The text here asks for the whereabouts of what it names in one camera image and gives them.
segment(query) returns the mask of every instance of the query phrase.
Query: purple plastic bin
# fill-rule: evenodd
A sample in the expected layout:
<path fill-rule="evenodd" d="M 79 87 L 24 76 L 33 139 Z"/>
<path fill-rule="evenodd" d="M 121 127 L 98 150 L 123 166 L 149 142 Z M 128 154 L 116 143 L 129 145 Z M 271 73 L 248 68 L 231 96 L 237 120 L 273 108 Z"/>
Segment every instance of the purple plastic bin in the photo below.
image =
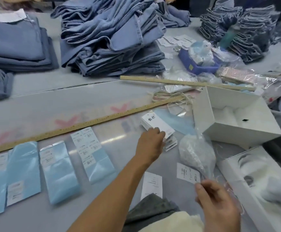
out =
<path fill-rule="evenodd" d="M 193 59 L 189 57 L 189 52 L 183 48 L 179 51 L 178 57 L 180 58 L 181 62 L 185 66 L 185 68 L 188 70 L 188 72 L 191 72 L 195 75 L 199 75 L 202 72 L 210 72 L 212 74 L 215 74 L 216 71 L 219 69 L 220 64 L 217 63 L 217 59 L 214 56 L 213 59 L 215 61 L 215 65 L 212 67 L 202 67 L 197 66 L 197 64 L 194 62 Z"/>

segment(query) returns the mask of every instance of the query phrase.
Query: white cardboard box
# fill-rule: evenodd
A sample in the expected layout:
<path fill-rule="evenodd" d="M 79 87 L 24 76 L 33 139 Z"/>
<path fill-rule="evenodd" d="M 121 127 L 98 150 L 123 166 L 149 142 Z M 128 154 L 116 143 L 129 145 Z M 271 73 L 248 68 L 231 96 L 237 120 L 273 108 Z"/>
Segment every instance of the white cardboard box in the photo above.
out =
<path fill-rule="evenodd" d="M 213 141 L 248 150 L 281 136 L 281 129 L 258 95 L 206 86 L 193 102 L 195 127 Z"/>
<path fill-rule="evenodd" d="M 276 161 L 264 150 L 262 146 L 245 151 L 236 156 L 230 157 L 226 160 L 217 163 L 218 168 L 222 172 L 225 179 L 228 181 L 232 187 L 235 195 L 238 197 L 239 201 L 242 203 L 244 209 L 251 217 L 256 227 L 260 232 L 281 232 L 281 215 L 280 211 L 275 211 L 270 203 L 264 201 L 266 204 L 262 204 L 254 193 L 254 189 L 248 186 L 248 183 L 244 180 L 247 179 L 243 174 L 241 169 L 240 158 L 254 158 L 260 159 L 258 164 L 249 164 L 249 171 L 251 171 L 250 176 L 259 176 L 260 172 L 254 167 L 259 166 L 260 163 L 264 161 L 267 166 L 270 167 L 270 174 L 275 174 L 275 177 L 281 179 L 281 167 L 276 163 Z M 261 183 L 262 181 L 254 180 L 255 184 Z"/>

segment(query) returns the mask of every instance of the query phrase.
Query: cream fabric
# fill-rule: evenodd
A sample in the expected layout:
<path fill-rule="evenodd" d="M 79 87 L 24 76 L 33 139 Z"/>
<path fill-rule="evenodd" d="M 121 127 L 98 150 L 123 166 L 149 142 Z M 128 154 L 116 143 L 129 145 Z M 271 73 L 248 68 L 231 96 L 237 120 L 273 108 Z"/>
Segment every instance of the cream fabric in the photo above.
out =
<path fill-rule="evenodd" d="M 203 232 L 204 224 L 199 215 L 190 216 L 177 212 L 160 221 L 146 226 L 139 232 Z"/>

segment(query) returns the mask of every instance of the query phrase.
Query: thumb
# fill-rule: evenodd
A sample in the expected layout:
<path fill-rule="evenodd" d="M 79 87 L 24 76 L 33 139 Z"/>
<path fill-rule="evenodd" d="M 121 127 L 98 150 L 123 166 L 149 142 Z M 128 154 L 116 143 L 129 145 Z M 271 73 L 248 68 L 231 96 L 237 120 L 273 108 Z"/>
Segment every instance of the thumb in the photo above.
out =
<path fill-rule="evenodd" d="M 204 210 L 204 213 L 206 211 L 210 212 L 214 210 L 214 206 L 213 203 L 211 202 L 210 196 L 208 195 L 207 191 L 200 183 L 195 184 L 195 191 L 197 193 L 200 204 Z"/>

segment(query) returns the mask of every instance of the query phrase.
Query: wooden ruler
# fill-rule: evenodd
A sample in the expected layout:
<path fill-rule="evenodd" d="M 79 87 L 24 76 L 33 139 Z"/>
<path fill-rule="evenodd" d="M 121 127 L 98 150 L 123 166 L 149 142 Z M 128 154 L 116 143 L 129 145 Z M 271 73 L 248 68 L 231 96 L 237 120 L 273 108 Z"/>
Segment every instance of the wooden ruler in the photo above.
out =
<path fill-rule="evenodd" d="M 167 80 L 167 79 L 158 79 L 158 78 L 142 77 L 142 76 L 120 76 L 120 79 L 121 80 L 156 82 L 156 83 L 164 83 L 164 84 L 172 84 L 172 85 L 201 86 L 201 87 L 205 87 L 208 85 L 208 86 L 219 87 L 219 88 L 223 88 L 223 89 L 255 91 L 255 87 L 233 86 L 233 85 L 227 85 L 227 84 L 209 84 L 206 82 Z"/>
<path fill-rule="evenodd" d="M 21 144 L 21 143 L 30 142 L 30 141 L 40 141 L 40 140 L 44 140 L 44 139 L 47 139 L 47 138 L 52 138 L 52 137 L 55 137 L 55 136 L 59 136 L 61 134 L 69 133 L 69 132 L 72 132 L 72 131 L 75 131 L 75 130 L 78 130 L 78 129 L 83 129 L 83 128 L 86 128 L 86 127 L 90 127 L 90 126 L 93 126 L 93 125 L 96 125 L 96 124 L 106 122 L 106 121 L 110 121 L 110 120 L 114 120 L 114 119 L 117 119 L 117 118 L 120 118 L 120 117 L 124 117 L 124 116 L 130 115 L 130 114 L 134 114 L 134 113 L 137 113 L 137 112 L 152 109 L 154 107 L 165 105 L 165 104 L 168 104 L 168 103 L 171 103 L 171 102 L 176 102 L 176 101 L 182 100 L 183 98 L 184 98 L 184 96 L 176 96 L 176 97 L 168 98 L 168 99 L 165 99 L 165 100 L 162 100 L 162 101 L 151 103 L 149 105 L 145 105 L 145 106 L 138 107 L 138 108 L 133 108 L 133 109 L 127 110 L 125 112 L 116 113 L 116 114 L 112 114 L 112 115 L 109 115 L 109 116 L 104 116 L 104 117 L 101 117 L 101 118 L 90 120 L 90 121 L 87 121 L 87 122 L 84 122 L 84 123 L 75 124 L 75 125 L 73 125 L 71 127 L 68 127 L 68 128 L 57 129 L 57 130 L 54 130 L 54 131 L 50 131 L 50 132 L 46 132 L 46 133 L 39 134 L 39 135 L 36 135 L 36 136 L 32 136 L 32 137 L 29 137 L 29 138 L 23 138 L 23 139 L 14 141 L 14 142 L 5 143 L 5 144 L 0 145 L 0 152 L 12 149 L 16 145 Z"/>

